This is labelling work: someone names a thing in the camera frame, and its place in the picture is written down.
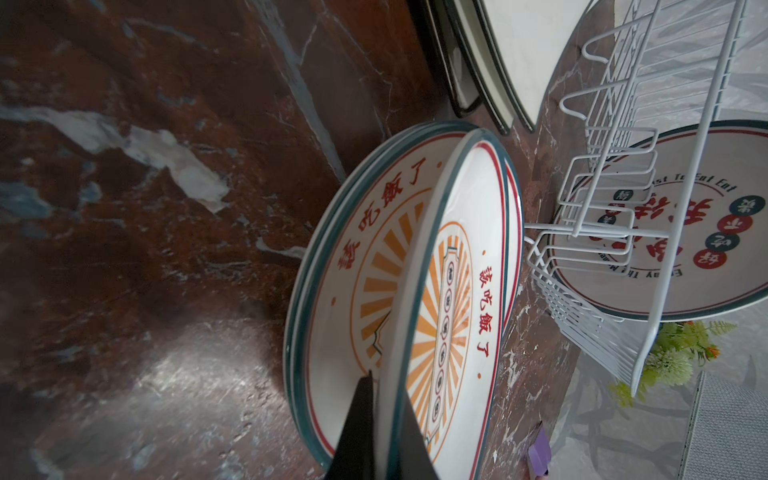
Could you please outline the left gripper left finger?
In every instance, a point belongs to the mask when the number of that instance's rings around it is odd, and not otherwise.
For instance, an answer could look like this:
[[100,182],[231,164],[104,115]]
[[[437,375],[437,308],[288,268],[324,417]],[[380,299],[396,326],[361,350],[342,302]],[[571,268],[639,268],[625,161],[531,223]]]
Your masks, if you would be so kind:
[[325,480],[374,478],[374,392],[372,372],[356,386]]

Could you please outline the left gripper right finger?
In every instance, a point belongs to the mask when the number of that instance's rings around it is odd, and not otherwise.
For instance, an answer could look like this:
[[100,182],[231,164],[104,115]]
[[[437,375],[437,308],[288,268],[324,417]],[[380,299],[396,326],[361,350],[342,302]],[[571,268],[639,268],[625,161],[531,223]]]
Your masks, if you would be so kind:
[[397,454],[398,479],[438,479],[408,396],[405,396]]

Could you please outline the square white plate black rim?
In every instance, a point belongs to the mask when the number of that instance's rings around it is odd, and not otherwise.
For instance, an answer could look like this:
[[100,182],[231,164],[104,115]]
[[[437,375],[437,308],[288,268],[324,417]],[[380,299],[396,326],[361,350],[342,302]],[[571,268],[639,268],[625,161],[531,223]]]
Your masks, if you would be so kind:
[[508,135],[516,116],[474,1],[444,1],[445,9],[468,64],[470,75],[497,130]]

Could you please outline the white pot artificial flowers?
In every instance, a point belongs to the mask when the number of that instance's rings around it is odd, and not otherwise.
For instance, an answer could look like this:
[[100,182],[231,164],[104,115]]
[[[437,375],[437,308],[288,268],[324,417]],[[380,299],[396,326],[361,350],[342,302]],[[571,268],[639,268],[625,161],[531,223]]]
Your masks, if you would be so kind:
[[610,385],[611,394],[620,407],[632,407],[635,401],[643,402],[657,384],[687,384],[695,366],[703,367],[719,357],[713,338],[736,328],[735,323],[722,320],[664,323],[645,361],[636,395],[632,396],[630,386],[623,382]]

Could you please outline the white mesh wall basket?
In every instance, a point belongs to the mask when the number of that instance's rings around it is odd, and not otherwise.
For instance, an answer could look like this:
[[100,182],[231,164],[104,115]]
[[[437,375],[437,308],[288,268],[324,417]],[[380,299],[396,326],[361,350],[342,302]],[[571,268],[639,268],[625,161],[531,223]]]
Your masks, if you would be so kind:
[[765,479],[767,396],[700,373],[678,477]]

